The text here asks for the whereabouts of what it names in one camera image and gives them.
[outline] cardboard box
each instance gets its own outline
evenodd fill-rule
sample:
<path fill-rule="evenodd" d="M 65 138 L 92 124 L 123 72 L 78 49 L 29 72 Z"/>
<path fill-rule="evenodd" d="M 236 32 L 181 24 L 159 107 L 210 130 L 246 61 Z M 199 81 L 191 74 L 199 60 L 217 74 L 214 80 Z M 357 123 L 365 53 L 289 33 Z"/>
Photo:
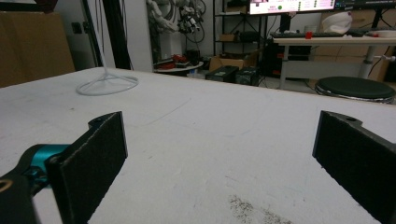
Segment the cardboard box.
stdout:
<path fill-rule="evenodd" d="M 58 13 L 0 12 L 0 87 L 75 71 Z"/>
<path fill-rule="evenodd" d="M 241 12 L 242 14 L 247 14 L 248 13 L 248 8 L 246 6 L 244 7 L 227 7 L 226 12 Z"/>
<path fill-rule="evenodd" d="M 233 42 L 236 40 L 235 35 L 220 35 L 219 41 L 224 41 L 224 42 Z"/>
<path fill-rule="evenodd" d="M 214 56 L 210 59 L 209 72 L 226 65 L 238 66 L 239 69 L 242 67 L 255 67 L 260 52 L 261 50 L 257 49 L 247 54 L 226 53 L 227 58 L 224 58 L 224 56 L 220 57 L 219 55 Z"/>

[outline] desk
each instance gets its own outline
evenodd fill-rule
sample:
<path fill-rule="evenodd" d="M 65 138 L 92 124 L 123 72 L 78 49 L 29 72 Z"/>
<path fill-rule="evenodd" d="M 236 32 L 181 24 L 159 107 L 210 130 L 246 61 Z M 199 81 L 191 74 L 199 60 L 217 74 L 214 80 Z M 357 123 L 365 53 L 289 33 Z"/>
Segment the desk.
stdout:
<path fill-rule="evenodd" d="M 280 89 L 285 86 L 286 77 L 362 77 L 367 78 L 372 67 L 375 47 L 395 46 L 396 38 L 380 37 L 329 37 L 329 38 L 274 38 L 274 43 L 285 46 L 280 75 Z M 368 46 L 362 63 L 301 62 L 289 61 L 289 46 Z"/>
<path fill-rule="evenodd" d="M 89 120 L 122 111 L 129 157 L 90 223 L 263 223 L 269 215 L 284 221 L 269 223 L 378 223 L 312 149 L 321 110 L 360 119 L 396 142 L 396 106 L 110 72 L 138 77 L 139 85 L 113 95 L 76 94 L 76 86 L 103 73 L 94 68 L 0 89 L 0 175 L 28 147 L 70 144 Z M 35 205 L 42 223 L 60 223 L 50 189 Z"/>

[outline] monitor screen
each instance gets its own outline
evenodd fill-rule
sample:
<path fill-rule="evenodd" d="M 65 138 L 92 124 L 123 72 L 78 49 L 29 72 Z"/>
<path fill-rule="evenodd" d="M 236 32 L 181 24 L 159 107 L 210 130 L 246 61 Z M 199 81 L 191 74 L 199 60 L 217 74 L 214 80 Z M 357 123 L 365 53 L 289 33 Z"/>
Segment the monitor screen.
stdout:
<path fill-rule="evenodd" d="M 334 0 L 250 0 L 249 14 L 304 13 L 333 9 Z"/>
<path fill-rule="evenodd" d="M 335 0 L 334 9 L 395 8 L 396 0 Z"/>

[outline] storage box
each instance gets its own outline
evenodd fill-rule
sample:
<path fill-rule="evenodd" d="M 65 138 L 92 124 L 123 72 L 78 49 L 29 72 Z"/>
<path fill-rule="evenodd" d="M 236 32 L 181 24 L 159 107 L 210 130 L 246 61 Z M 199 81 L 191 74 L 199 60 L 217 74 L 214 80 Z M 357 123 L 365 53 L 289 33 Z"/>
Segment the storage box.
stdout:
<path fill-rule="evenodd" d="M 205 79 L 212 81 L 235 83 L 235 73 L 238 66 L 226 65 L 206 74 Z"/>
<path fill-rule="evenodd" d="M 0 87 L 75 71 L 58 13 L 0 12 Z"/>
<path fill-rule="evenodd" d="M 235 83 L 248 86 L 259 85 L 259 68 L 244 67 L 235 74 Z"/>
<path fill-rule="evenodd" d="M 257 49 L 246 54 L 225 53 L 222 56 L 214 56 L 210 59 L 209 72 L 226 65 L 238 66 L 239 69 L 243 67 L 255 67 L 260 51 L 260 49 Z"/>
<path fill-rule="evenodd" d="M 235 35 L 220 35 L 219 37 L 219 41 L 224 41 L 224 42 L 233 42 L 236 40 L 236 36 Z"/>
<path fill-rule="evenodd" d="M 226 12 L 241 12 L 242 14 L 247 14 L 248 13 L 248 8 L 246 6 L 244 7 L 227 7 Z"/>

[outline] black stool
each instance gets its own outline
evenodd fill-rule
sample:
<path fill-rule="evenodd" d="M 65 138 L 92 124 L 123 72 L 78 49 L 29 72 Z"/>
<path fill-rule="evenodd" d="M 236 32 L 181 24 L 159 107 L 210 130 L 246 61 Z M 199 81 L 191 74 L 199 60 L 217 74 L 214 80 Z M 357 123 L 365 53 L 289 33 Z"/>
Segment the black stool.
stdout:
<path fill-rule="evenodd" d="M 396 91 L 390 86 L 360 77 L 325 77 L 315 86 L 317 93 L 347 99 L 391 104 Z"/>

